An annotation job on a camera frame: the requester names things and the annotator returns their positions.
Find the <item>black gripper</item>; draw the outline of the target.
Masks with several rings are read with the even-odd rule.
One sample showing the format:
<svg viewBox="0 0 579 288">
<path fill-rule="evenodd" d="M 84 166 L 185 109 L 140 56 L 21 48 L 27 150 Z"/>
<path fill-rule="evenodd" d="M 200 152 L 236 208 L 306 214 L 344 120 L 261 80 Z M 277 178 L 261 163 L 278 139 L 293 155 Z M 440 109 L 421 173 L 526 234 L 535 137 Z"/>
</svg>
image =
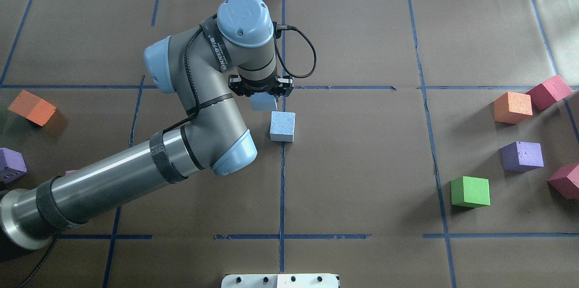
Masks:
<svg viewBox="0 0 579 288">
<path fill-rule="evenodd" d="M 249 80 L 240 75 L 229 75 L 229 89 L 238 96 L 251 97 L 253 94 L 267 93 L 279 98 L 288 97 L 294 90 L 291 76 L 279 76 L 273 73 L 262 80 Z"/>
</svg>

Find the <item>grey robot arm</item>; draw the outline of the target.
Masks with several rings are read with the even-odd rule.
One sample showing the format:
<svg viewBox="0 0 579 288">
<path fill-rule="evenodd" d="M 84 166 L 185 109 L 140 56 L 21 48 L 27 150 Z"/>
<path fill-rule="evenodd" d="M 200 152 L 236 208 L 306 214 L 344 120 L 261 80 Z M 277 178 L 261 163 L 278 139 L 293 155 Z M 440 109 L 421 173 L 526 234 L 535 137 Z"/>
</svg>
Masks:
<svg viewBox="0 0 579 288">
<path fill-rule="evenodd" d="M 224 0 L 215 15 L 143 53 L 149 75 L 177 94 L 186 119 L 113 156 L 38 187 L 1 193 L 1 259 L 49 245 L 52 237 L 197 171 L 228 175 L 258 152 L 234 95 L 288 96 L 275 41 L 295 27 L 271 20 L 262 0 Z"/>
</svg>

